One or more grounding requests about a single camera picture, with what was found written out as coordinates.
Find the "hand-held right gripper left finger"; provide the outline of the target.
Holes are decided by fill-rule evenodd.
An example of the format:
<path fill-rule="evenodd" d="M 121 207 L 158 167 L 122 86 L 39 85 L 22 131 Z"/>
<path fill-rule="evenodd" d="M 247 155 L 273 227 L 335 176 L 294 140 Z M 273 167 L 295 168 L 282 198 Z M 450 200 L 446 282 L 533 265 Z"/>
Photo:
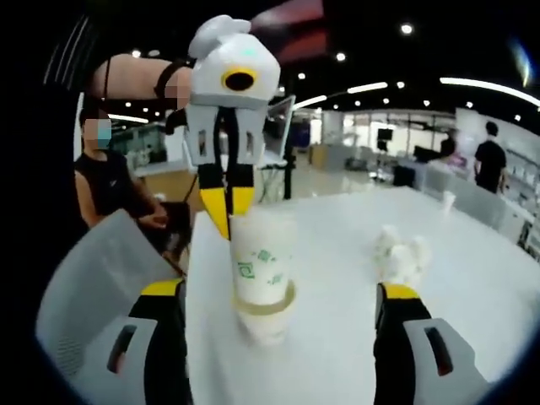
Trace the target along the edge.
<path fill-rule="evenodd" d="M 185 279 L 145 287 L 89 341 L 91 404 L 188 404 Z"/>

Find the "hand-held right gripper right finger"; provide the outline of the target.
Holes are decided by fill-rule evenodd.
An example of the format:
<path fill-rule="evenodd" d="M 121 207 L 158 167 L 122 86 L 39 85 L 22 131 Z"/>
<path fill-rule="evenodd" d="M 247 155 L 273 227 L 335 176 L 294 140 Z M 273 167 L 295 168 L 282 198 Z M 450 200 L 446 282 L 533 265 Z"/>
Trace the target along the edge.
<path fill-rule="evenodd" d="M 476 404 L 482 375 L 469 343 L 434 318 L 416 291 L 378 283 L 375 404 Z"/>

